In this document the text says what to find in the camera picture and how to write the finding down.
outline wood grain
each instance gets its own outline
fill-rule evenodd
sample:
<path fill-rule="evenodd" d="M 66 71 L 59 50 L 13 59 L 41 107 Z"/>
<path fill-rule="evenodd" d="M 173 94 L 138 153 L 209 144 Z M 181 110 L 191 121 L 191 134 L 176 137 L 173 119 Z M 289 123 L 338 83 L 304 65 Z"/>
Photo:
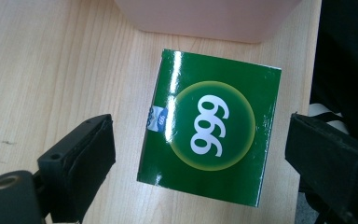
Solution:
<path fill-rule="evenodd" d="M 0 0 L 0 174 L 80 122 L 110 113 L 117 163 L 84 223 L 294 223 L 298 174 L 284 159 L 291 113 L 306 114 L 321 0 L 302 1 L 261 44 L 136 30 L 112 0 Z M 282 69 L 259 208 L 136 182 L 162 49 Z"/>

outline black object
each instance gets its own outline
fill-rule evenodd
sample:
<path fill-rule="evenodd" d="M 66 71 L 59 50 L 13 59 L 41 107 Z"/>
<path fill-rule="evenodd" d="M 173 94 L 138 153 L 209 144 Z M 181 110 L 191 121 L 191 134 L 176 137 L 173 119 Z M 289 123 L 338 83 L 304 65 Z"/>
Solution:
<path fill-rule="evenodd" d="M 358 223 L 358 140 L 318 119 L 293 114 L 285 158 L 300 173 L 309 204 L 327 215 L 328 223 Z M 324 204 L 312 203 L 317 198 Z"/>
<path fill-rule="evenodd" d="M 110 115 L 88 119 L 38 160 L 39 171 L 0 175 L 0 224 L 82 222 L 115 163 Z"/>

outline green box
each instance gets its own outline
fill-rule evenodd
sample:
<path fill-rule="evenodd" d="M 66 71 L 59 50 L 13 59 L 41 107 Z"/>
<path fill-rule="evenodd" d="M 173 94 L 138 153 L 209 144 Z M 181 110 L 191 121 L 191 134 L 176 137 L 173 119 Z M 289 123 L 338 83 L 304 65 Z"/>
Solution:
<path fill-rule="evenodd" d="M 281 69 L 165 49 L 137 181 L 258 206 Z"/>

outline plastic container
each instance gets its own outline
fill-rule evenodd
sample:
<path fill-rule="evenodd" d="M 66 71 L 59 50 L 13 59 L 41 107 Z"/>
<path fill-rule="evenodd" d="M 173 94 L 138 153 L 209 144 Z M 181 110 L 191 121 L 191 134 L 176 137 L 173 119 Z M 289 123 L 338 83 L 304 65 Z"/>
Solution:
<path fill-rule="evenodd" d="M 301 0 L 116 0 L 138 29 L 246 43 L 273 36 Z"/>

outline table surface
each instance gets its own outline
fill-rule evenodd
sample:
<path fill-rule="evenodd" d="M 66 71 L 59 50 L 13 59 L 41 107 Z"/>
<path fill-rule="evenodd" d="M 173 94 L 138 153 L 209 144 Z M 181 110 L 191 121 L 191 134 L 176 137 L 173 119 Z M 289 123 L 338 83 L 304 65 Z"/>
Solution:
<path fill-rule="evenodd" d="M 302 1 L 271 39 L 245 44 L 142 32 L 112 0 L 1 0 L 0 175 L 34 173 L 80 122 L 109 113 L 117 163 L 84 223 L 294 223 L 299 176 L 284 148 L 290 115 L 307 114 L 320 6 Z M 136 181 L 163 49 L 282 69 L 258 208 Z"/>

